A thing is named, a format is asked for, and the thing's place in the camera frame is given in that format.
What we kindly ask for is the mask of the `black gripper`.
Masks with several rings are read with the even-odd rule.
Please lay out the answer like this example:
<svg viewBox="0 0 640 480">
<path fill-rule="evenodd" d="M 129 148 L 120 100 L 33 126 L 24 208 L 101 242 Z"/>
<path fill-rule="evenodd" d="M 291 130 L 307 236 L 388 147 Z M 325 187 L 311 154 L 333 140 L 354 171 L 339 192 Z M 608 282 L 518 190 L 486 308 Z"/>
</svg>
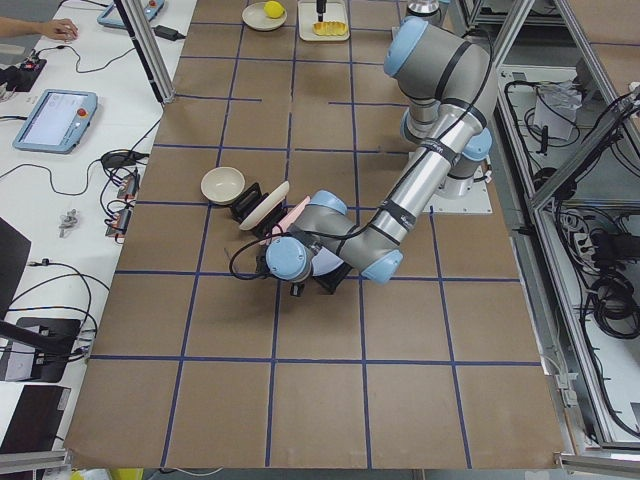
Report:
<svg viewBox="0 0 640 480">
<path fill-rule="evenodd" d="M 290 284 L 289 295 L 301 296 L 306 285 L 306 257 L 293 260 L 291 257 L 276 257 L 274 264 L 268 262 L 267 254 L 260 252 L 256 256 L 255 273 L 259 277 L 273 277 Z"/>
<path fill-rule="evenodd" d="M 316 0 L 317 21 L 322 22 L 322 14 L 326 12 L 326 0 Z"/>
</svg>

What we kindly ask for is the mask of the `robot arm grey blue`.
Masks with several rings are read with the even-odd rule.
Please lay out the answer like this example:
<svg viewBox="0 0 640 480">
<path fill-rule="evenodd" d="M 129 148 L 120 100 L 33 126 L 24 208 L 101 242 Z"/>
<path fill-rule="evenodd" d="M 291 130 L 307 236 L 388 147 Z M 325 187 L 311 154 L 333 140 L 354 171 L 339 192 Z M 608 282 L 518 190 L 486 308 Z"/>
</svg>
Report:
<svg viewBox="0 0 640 480">
<path fill-rule="evenodd" d="M 363 226 L 347 216 L 336 195 L 316 192 L 293 224 L 269 242 L 255 277 L 301 283 L 326 249 L 364 278 L 387 283 L 403 260 L 403 239 L 496 106 L 492 48 L 415 16 L 398 27 L 383 69 L 413 104 L 402 128 L 418 147 L 401 176 Z"/>
<path fill-rule="evenodd" d="M 316 18 L 319 22 L 324 20 L 326 14 L 326 0 L 315 0 Z M 439 0 L 414 0 L 406 4 L 405 15 L 416 16 L 424 19 L 432 19 L 441 13 Z"/>
</svg>

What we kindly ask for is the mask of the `person hand on mouse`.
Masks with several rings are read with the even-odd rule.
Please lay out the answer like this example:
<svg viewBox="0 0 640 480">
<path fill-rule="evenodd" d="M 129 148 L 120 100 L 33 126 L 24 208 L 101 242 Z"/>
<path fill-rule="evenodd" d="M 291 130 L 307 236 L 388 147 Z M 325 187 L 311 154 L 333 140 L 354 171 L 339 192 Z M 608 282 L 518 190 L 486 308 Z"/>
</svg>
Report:
<svg viewBox="0 0 640 480">
<path fill-rule="evenodd" d="M 49 39 L 63 42 L 71 42 L 78 38 L 78 27 L 68 18 L 42 22 L 40 32 Z"/>
</svg>

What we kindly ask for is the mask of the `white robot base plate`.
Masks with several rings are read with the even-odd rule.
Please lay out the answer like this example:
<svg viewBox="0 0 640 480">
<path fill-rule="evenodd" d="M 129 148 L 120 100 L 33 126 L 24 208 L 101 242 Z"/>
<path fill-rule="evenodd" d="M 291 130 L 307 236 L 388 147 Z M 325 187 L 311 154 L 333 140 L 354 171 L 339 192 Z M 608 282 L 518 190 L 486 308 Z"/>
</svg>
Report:
<svg viewBox="0 0 640 480">
<path fill-rule="evenodd" d="M 474 171 L 464 178 L 451 175 L 446 167 L 455 169 L 458 165 L 473 168 Z M 448 160 L 438 162 L 435 167 L 428 167 L 426 174 L 418 181 L 418 200 L 421 210 L 412 213 L 451 213 L 478 214 L 492 213 L 486 183 L 476 173 L 480 173 L 479 161 L 470 160 L 462 154 L 456 154 L 453 165 Z"/>
</svg>

